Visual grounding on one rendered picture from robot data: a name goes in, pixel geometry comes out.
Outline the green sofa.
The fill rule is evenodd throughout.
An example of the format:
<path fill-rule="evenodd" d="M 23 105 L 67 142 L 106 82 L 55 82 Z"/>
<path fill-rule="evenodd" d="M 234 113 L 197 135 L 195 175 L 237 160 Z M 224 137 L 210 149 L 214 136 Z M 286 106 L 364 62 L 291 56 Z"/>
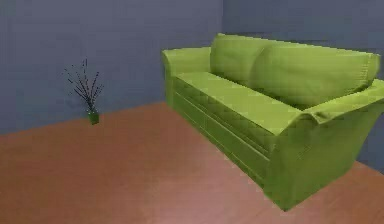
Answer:
<path fill-rule="evenodd" d="M 161 57 L 167 104 L 284 211 L 343 176 L 384 113 L 375 53 L 219 33 Z"/>

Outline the twig plant in green pot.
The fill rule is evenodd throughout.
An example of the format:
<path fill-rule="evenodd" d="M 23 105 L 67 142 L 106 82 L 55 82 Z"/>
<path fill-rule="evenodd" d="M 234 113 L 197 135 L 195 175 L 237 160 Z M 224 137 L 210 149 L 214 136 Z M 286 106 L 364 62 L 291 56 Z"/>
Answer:
<path fill-rule="evenodd" d="M 100 114 L 96 107 L 96 101 L 98 96 L 104 89 L 103 84 L 98 84 L 98 78 L 100 73 L 97 72 L 90 80 L 87 74 L 88 59 L 85 58 L 80 68 L 77 69 L 75 65 L 71 65 L 69 69 L 65 68 L 63 74 L 67 75 L 67 81 L 72 85 L 72 93 L 76 93 L 86 105 L 87 117 L 92 125 L 96 125 L 100 122 Z"/>

